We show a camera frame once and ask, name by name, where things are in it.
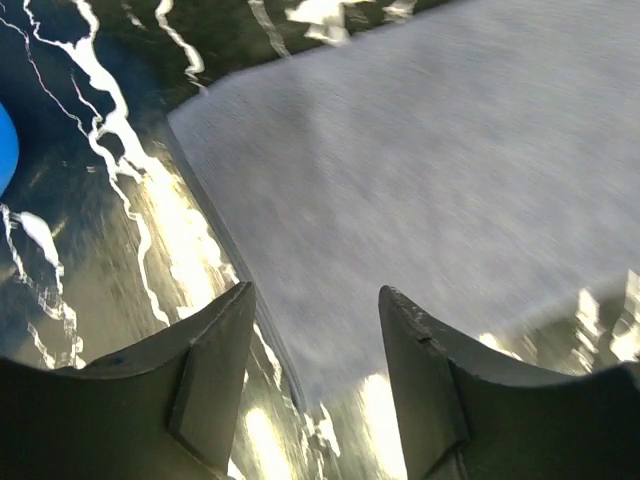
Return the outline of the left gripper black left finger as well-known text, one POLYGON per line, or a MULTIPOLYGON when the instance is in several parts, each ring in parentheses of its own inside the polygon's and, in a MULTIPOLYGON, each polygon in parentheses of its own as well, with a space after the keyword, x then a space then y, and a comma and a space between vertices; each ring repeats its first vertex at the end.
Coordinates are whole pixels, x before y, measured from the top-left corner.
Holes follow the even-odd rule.
POLYGON ((1 362, 5 479, 222 479, 255 315, 252 284, 82 369, 1 362))

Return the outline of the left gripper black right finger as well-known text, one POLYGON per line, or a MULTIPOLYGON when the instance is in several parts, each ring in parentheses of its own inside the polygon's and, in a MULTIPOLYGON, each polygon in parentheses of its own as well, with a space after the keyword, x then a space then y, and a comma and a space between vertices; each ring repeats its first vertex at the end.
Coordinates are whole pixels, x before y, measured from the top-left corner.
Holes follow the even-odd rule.
POLYGON ((581 376, 500 353, 384 286, 379 315, 411 479, 635 479, 639 366, 581 376))

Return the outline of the dark grey-blue towel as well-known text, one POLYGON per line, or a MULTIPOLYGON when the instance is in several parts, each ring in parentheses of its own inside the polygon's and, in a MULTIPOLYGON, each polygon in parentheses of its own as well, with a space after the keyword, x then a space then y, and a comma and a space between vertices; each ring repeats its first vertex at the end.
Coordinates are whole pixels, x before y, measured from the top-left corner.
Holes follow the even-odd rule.
POLYGON ((458 1, 169 124, 308 403, 385 367, 384 285, 477 335, 639 266, 635 1, 458 1))

